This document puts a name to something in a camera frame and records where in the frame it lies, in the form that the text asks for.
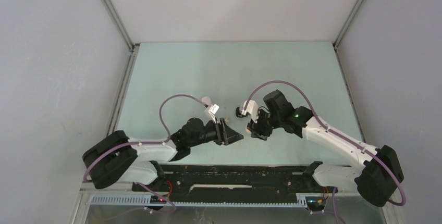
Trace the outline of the black gold-trimmed charging case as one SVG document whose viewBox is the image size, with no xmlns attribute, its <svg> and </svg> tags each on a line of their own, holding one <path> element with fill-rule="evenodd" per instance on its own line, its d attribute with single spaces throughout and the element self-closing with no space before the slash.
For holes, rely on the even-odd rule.
<svg viewBox="0 0 442 224">
<path fill-rule="evenodd" d="M 243 118 L 243 117 L 244 117 L 244 115 L 242 114 L 242 110 L 240 109 L 240 107 L 237 107 L 237 108 L 236 108 L 235 115 L 236 115 L 237 118 Z"/>
</svg>

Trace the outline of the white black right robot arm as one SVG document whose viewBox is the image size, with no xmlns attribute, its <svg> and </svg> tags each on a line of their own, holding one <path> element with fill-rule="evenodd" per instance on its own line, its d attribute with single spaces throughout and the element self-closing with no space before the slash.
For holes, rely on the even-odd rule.
<svg viewBox="0 0 442 224">
<path fill-rule="evenodd" d="M 383 207 L 404 180 L 396 151 L 388 145 L 381 148 L 356 140 L 331 127 L 313 111 L 297 108 L 285 95 L 275 90 L 267 94 L 262 109 L 255 101 L 245 101 L 236 109 L 236 116 L 251 118 L 247 131 L 252 138 L 267 140 L 275 129 L 324 146 L 343 157 L 348 167 L 315 161 L 303 177 L 304 187 L 311 192 L 323 186 L 334 186 L 358 192 L 370 204 Z"/>
</svg>

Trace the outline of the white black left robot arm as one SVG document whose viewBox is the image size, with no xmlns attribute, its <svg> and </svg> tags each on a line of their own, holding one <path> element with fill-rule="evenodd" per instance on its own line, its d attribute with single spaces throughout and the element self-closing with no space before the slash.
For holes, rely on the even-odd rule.
<svg viewBox="0 0 442 224">
<path fill-rule="evenodd" d="M 87 150 L 82 160 L 87 169 L 86 179 L 96 189 L 117 182 L 137 182 L 158 191 L 165 184 L 160 163 L 181 160 L 190 155 L 191 148 L 201 144 L 227 146 L 243 138 L 223 118 L 207 123 L 190 118 L 168 141 L 133 139 L 117 130 Z"/>
</svg>

